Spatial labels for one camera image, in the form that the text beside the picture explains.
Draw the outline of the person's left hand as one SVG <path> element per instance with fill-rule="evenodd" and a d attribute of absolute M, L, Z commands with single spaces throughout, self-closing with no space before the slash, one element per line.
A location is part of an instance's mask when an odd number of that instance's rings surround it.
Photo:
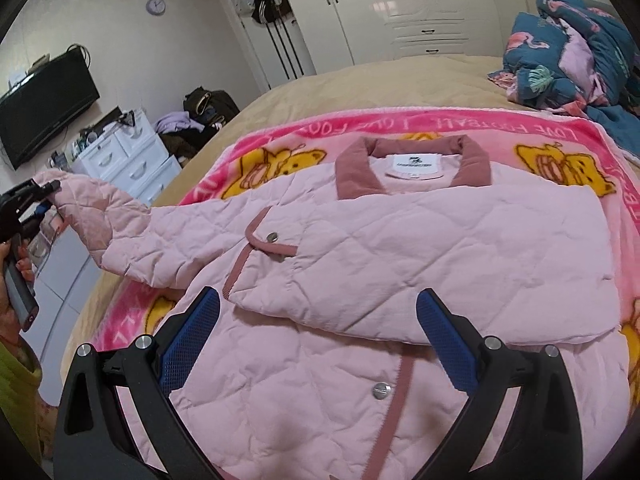
<path fill-rule="evenodd" d="M 39 312 L 39 306 L 35 298 L 34 288 L 24 279 L 22 272 L 16 266 L 20 247 L 20 238 L 18 236 L 14 237 L 11 240 L 9 255 L 6 257 L 6 263 L 4 264 L 3 277 L 6 283 L 9 303 L 15 312 L 17 322 L 20 323 L 23 332 L 28 332 Z"/>

